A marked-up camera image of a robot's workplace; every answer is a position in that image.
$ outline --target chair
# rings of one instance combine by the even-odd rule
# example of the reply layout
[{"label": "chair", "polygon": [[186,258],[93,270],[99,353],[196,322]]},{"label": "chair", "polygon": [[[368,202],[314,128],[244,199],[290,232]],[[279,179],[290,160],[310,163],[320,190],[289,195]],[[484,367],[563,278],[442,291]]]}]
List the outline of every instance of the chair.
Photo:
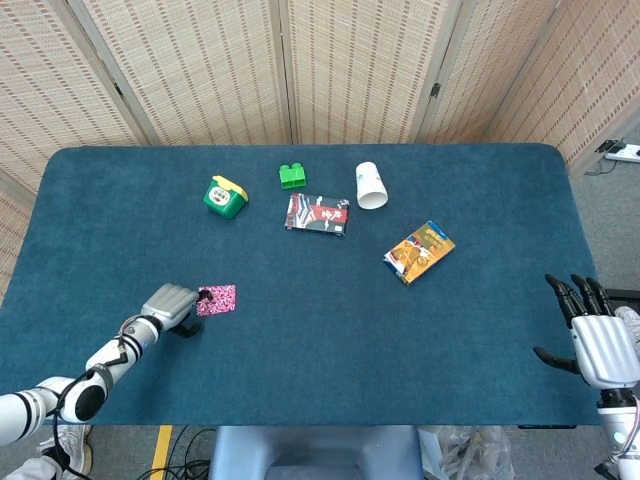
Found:
[{"label": "chair", "polygon": [[[422,480],[415,427],[220,427],[212,480],[270,480],[276,470],[308,466],[304,480]],[[294,480],[290,472],[287,479]]]}]

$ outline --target red and black package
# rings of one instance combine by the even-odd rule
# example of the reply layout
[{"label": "red and black package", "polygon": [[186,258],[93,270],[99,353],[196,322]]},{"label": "red and black package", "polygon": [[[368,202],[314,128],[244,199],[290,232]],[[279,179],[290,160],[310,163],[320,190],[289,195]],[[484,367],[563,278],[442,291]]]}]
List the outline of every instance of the red and black package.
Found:
[{"label": "red and black package", "polygon": [[284,222],[285,228],[314,230],[344,235],[349,215],[349,200],[321,195],[292,193]]}]

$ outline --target pink card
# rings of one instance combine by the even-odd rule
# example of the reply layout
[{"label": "pink card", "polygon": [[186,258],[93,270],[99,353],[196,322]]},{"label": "pink card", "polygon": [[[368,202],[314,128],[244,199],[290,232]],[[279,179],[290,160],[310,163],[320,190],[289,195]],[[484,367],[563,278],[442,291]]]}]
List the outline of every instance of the pink card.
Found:
[{"label": "pink card", "polygon": [[236,309],[236,286],[235,285],[209,285],[200,287],[199,292],[208,290],[213,295],[213,299],[203,298],[196,303],[198,316],[215,315],[216,313],[233,312]]}]

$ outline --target plastic bag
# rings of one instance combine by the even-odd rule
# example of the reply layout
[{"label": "plastic bag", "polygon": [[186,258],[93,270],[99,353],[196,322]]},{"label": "plastic bag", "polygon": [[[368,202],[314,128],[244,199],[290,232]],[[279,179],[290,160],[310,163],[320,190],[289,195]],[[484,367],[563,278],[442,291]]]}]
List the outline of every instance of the plastic bag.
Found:
[{"label": "plastic bag", "polygon": [[422,465],[438,480],[513,480],[511,446],[501,427],[419,427]]}]

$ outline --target yellow tape line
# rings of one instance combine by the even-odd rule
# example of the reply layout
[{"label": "yellow tape line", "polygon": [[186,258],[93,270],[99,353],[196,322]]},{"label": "yellow tape line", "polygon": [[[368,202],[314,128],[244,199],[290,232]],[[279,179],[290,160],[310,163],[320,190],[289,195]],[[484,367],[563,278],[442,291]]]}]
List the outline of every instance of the yellow tape line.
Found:
[{"label": "yellow tape line", "polygon": [[[162,425],[158,432],[156,442],[156,453],[153,455],[152,469],[164,468],[167,466],[167,456],[169,455],[169,444],[171,444],[171,425]],[[154,473],[149,480],[163,480],[165,472]]]}]

